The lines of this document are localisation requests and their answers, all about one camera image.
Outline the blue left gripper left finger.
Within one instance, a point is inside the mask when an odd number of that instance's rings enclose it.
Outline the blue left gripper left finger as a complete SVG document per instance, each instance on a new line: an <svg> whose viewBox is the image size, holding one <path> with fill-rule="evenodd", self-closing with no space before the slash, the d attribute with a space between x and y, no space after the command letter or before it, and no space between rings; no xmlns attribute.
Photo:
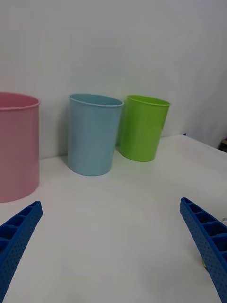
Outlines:
<svg viewBox="0 0 227 303"><path fill-rule="evenodd" d="M35 201L0 226L0 302L42 215L41 202Z"/></svg>

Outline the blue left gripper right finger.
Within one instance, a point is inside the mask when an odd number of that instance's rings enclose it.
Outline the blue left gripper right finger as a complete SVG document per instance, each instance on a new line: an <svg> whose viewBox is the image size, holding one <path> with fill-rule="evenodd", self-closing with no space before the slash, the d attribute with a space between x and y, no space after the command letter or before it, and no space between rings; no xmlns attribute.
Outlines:
<svg viewBox="0 0 227 303"><path fill-rule="evenodd" d="M221 302L227 302L227 226L185 197L180 213Z"/></svg>

